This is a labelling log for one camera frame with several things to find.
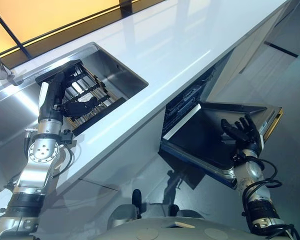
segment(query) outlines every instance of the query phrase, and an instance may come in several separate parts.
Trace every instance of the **open dishwasher door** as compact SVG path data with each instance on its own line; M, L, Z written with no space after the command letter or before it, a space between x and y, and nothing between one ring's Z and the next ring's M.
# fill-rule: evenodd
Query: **open dishwasher door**
M199 102L162 136L161 149L235 188L237 182L232 160L235 141L222 130L221 119L234 123L245 114L250 114L265 142L283 110L271 105Z
M221 119L233 124L249 114L266 142L283 109L271 105L206 102L204 96L209 94L226 62L227 57L167 104L160 148L235 188L237 180L232 159L235 141L222 130Z

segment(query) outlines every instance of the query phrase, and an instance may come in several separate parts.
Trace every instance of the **stainless steel sink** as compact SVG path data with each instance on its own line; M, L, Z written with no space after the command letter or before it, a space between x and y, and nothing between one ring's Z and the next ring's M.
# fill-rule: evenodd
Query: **stainless steel sink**
M58 57L15 79L19 86L0 87L0 191L14 174L25 166L23 154L24 129L34 127L38 118L40 87L36 77L71 60L80 59L107 89L126 101L144 89L148 83L113 58L95 43L89 43ZM64 120L64 127L72 129Z

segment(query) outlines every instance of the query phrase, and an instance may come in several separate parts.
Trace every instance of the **robotic hand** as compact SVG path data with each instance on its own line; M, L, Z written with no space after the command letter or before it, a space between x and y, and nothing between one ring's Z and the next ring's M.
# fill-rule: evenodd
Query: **robotic hand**
M275 236L287 236L291 231L297 239L300 239L293 224L285 224L280 219L269 188L277 188L282 185L275 180L277 168L267 160L259 159L263 149L263 137L260 136L256 125L249 115L236 121L236 127L230 125L226 119L221 120L224 132L236 141L237 151L233 156L234 173L237 179L237 190L242 195L242 204L250 232L271 239ZM262 171L267 163L274 168L274 173L269 178L264 178Z

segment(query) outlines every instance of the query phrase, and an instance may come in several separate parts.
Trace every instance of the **floor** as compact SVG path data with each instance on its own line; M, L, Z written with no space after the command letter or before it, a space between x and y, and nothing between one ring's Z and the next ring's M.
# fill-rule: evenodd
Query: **floor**
M271 190L280 217L287 224L295 224L300 233L300 56L295 58L269 46L261 51L214 100L283 107L284 115L261 157L276 164L277 179L283 182L282 187ZM45 202L36 237L95 239L107 230L113 210L131 203L136 188L143 192L143 218L166 216L168 205L174 203L180 209L197 211L206 220L248 231L236 191L200 169L159 152L120 191L81 180L57 201L52 196L51 205L49 200Z

